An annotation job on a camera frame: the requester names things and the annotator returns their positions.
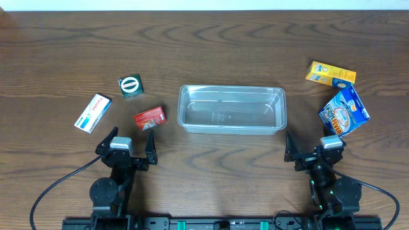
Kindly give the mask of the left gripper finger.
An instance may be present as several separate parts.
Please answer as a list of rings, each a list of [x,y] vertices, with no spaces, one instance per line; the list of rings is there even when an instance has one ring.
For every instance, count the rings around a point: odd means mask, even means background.
[[[111,152],[110,143],[118,135],[118,127],[114,127],[111,132],[100,142],[95,150],[99,156],[106,156]]]
[[[158,156],[157,156],[157,151],[155,147],[155,141],[154,141],[154,131],[152,130],[148,136],[148,140],[145,146],[144,150],[146,154],[146,158],[149,164],[151,165],[157,165],[158,163]]]

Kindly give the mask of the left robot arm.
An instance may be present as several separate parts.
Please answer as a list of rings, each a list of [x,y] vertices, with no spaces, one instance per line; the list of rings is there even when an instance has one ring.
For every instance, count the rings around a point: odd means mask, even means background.
[[[118,127],[114,127],[96,147],[95,153],[111,168],[111,175],[96,180],[90,188],[89,196],[93,202],[92,230],[131,230],[143,227],[138,218],[129,214],[127,209],[135,172],[147,171],[150,165],[158,163],[154,132],[151,131],[148,136],[145,157],[133,157],[132,151],[131,138],[119,137]]]

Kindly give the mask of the yellow Woods box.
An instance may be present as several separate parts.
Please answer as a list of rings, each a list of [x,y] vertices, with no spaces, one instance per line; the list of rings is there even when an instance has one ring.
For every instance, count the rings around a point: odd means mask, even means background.
[[[339,68],[313,61],[308,67],[305,80],[332,86],[334,88],[347,88],[354,85],[356,73],[351,70]]]

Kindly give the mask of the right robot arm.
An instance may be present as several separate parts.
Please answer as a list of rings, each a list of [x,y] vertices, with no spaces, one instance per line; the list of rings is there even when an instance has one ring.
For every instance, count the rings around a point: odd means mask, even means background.
[[[338,135],[327,135],[310,153],[301,153],[292,134],[286,132],[285,162],[310,177],[313,205],[320,211],[301,222],[302,229],[357,229],[354,214],[360,210],[362,186],[353,179],[336,176],[334,164],[343,158],[346,143]]]

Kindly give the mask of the white Panadol box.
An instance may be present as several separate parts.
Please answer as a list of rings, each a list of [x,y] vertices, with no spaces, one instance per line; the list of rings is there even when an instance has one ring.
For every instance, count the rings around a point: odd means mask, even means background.
[[[96,94],[74,123],[74,126],[90,134],[111,104],[111,99]]]

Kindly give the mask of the blue Kool Fever box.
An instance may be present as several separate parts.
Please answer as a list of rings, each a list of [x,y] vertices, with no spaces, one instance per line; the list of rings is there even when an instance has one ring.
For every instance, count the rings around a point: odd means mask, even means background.
[[[340,90],[318,114],[323,124],[339,137],[348,135],[370,120],[353,86]]]

